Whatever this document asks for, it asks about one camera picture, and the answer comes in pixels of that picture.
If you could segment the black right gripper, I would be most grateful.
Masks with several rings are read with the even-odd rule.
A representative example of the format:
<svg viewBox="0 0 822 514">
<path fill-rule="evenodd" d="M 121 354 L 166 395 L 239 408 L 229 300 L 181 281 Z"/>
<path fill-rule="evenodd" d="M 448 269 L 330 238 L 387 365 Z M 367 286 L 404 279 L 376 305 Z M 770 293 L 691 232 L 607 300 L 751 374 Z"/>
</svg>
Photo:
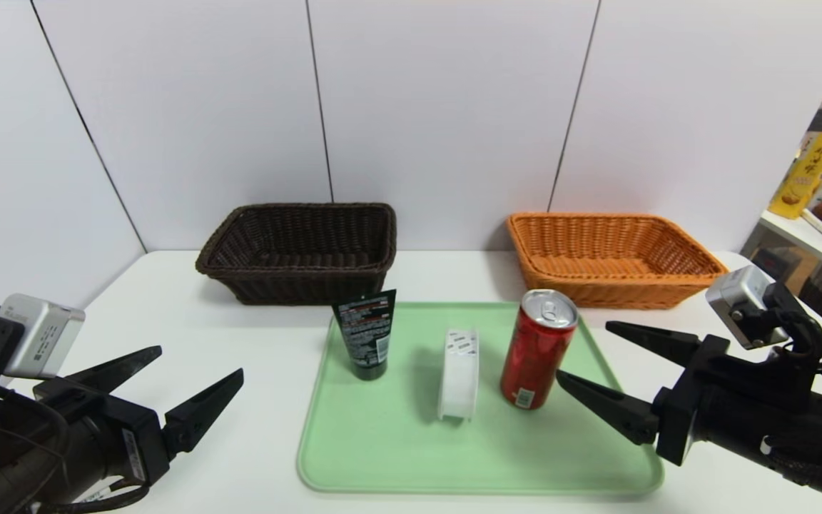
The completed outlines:
<svg viewBox="0 0 822 514">
<path fill-rule="evenodd" d="M 608 321 L 608 332 L 681 366 L 671 388 L 662 388 L 653 405 L 557 371 L 557 383 L 635 445 L 656 443 L 660 458 L 683 465 L 695 442 L 708 442 L 757 465 L 773 468 L 762 442 L 780 420 L 780 362 L 745 361 L 727 353 L 721 336 L 698 336 L 623 321 Z"/>
</svg>

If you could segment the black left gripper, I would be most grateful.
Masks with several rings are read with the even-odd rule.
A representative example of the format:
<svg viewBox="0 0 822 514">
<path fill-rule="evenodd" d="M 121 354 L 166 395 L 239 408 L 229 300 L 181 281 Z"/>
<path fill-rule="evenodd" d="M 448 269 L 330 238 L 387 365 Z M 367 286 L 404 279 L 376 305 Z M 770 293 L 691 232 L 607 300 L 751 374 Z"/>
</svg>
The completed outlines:
<svg viewBox="0 0 822 514">
<path fill-rule="evenodd" d="M 143 348 L 33 387 L 69 429 L 68 452 L 37 500 L 73 502 L 110 476 L 153 485 L 168 471 L 168 459 L 196 448 L 244 384 L 239 368 L 164 413 L 164 453 L 156 412 L 111 395 L 162 354 L 160 346 Z"/>
</svg>

